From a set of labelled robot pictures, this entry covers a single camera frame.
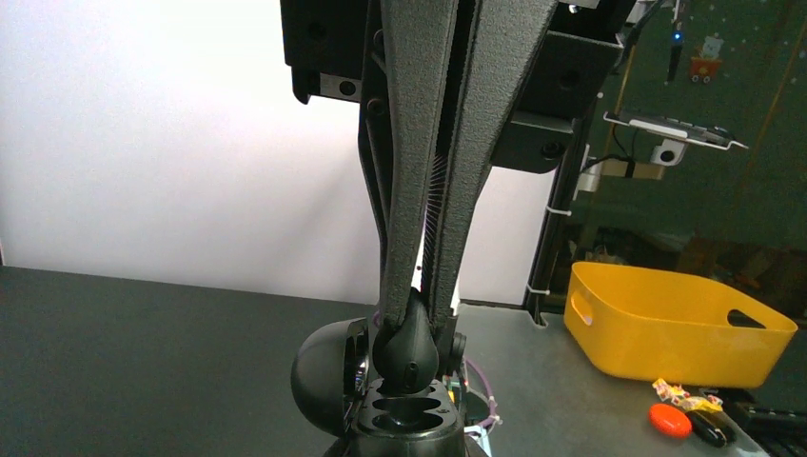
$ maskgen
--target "white device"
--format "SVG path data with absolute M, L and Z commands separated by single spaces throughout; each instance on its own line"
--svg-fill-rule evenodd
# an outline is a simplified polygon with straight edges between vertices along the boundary
M 650 163 L 673 167 L 678 165 L 686 151 L 686 143 L 681 141 L 665 139 L 661 146 L 653 148 L 653 155 L 650 156 Z

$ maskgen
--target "small toy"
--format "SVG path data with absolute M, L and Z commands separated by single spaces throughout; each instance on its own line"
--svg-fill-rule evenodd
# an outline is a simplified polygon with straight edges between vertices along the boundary
M 718 72 L 723 61 L 720 60 L 720 48 L 723 47 L 724 40 L 716 36 L 707 36 L 703 44 L 698 48 L 698 57 L 692 57 L 692 64 L 689 68 L 689 79 L 693 83 L 702 82 L 709 84 Z
M 734 429 L 714 413 L 689 411 L 686 417 L 695 434 L 710 446 L 727 447 L 737 439 Z
M 666 381 L 659 378 L 653 383 L 653 388 L 662 402 L 669 401 L 673 405 L 685 411 L 701 410 L 707 412 L 723 411 L 723 401 L 715 395 L 704 397 L 693 397 L 681 386 L 670 386 Z
M 684 439 L 692 432 L 692 423 L 686 414 L 676 407 L 656 403 L 650 407 L 650 423 L 661 433 Z

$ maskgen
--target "basket handle hole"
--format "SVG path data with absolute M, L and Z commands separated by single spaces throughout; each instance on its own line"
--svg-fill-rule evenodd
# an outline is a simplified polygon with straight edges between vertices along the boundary
M 733 327 L 765 328 L 763 324 L 739 309 L 732 309 L 728 316 L 729 325 Z

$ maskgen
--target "white cable tie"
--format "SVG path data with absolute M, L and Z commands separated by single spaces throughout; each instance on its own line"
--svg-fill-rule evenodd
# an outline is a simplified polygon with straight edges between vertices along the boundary
M 547 290 L 537 290 L 537 289 L 529 287 L 529 284 L 527 285 L 527 290 L 530 293 L 538 293 L 539 295 L 549 295 L 549 289 L 547 289 Z
M 552 214 L 560 214 L 562 216 L 571 216 L 572 215 L 572 211 L 563 211 L 563 210 L 560 210 L 560 209 L 554 209 L 554 208 L 549 207 L 548 205 L 546 206 L 546 210 L 551 212 Z

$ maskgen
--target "dark table surface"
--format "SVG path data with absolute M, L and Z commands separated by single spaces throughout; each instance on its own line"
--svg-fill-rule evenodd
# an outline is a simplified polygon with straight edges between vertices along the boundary
M 0 268 L 0 454 L 320 456 L 291 398 L 297 348 L 363 305 Z M 594 369 L 560 316 L 461 308 L 504 424 L 494 455 L 764 455 L 666 439 L 647 383 Z

